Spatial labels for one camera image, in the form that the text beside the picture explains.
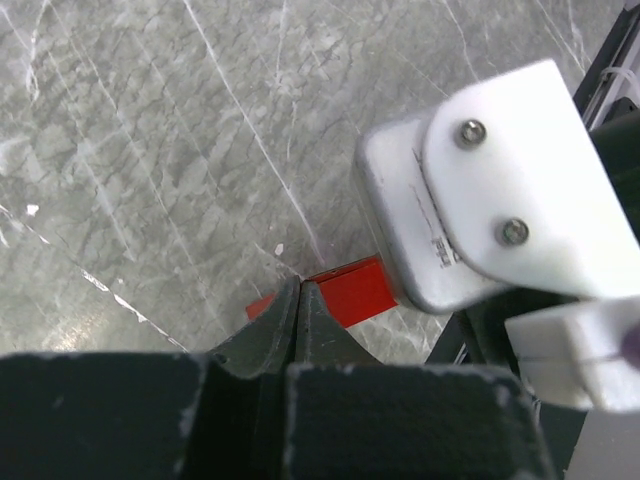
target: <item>metal screw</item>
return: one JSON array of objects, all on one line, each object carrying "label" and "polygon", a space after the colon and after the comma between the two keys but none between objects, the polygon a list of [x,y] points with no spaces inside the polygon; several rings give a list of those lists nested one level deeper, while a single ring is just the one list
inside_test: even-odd
[{"label": "metal screw", "polygon": [[475,148],[486,138],[487,129],[478,120],[467,120],[458,129],[458,144],[462,148]]},{"label": "metal screw", "polygon": [[529,227],[519,218],[510,218],[500,230],[500,240],[508,246],[523,245],[528,238]]}]

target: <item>red block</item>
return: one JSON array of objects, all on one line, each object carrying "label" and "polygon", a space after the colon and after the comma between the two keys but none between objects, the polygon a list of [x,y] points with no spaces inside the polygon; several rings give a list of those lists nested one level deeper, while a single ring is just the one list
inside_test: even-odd
[{"label": "red block", "polygon": [[[320,273],[307,281],[318,284],[329,312],[345,328],[397,305],[377,256]],[[271,294],[249,305],[249,320],[260,315],[273,297]]]}]

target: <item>white plastic block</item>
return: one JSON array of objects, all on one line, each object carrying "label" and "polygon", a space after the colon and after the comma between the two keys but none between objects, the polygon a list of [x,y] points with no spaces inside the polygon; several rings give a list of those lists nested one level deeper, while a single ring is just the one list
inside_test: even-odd
[{"label": "white plastic block", "polygon": [[[486,140],[460,148],[477,119]],[[444,102],[422,150],[445,230],[471,268],[513,285],[591,298],[640,294],[640,248],[560,72],[544,61]],[[498,240],[522,219],[521,246]]]}]

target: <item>white plastic part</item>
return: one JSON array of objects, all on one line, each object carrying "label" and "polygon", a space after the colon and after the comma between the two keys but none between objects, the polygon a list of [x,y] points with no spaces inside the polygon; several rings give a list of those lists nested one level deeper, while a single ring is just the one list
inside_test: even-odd
[{"label": "white plastic part", "polygon": [[640,411],[640,371],[621,356],[640,324],[640,297],[575,303],[509,319],[523,379],[542,400],[578,409]]},{"label": "white plastic part", "polygon": [[[454,138],[468,119],[487,137]],[[443,103],[423,172],[454,247],[499,281],[596,298],[640,294],[640,249],[560,72],[544,61],[470,86]],[[522,219],[521,246],[497,240]]]}]

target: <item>gray marble table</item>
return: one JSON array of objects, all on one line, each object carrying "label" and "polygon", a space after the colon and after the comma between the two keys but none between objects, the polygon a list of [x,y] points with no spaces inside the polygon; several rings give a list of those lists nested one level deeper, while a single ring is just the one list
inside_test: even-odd
[{"label": "gray marble table", "polygon": [[[554,58],[622,0],[0,0],[0,352],[202,350],[291,274],[374,253],[358,135]],[[446,318],[352,329],[422,361]]]}]

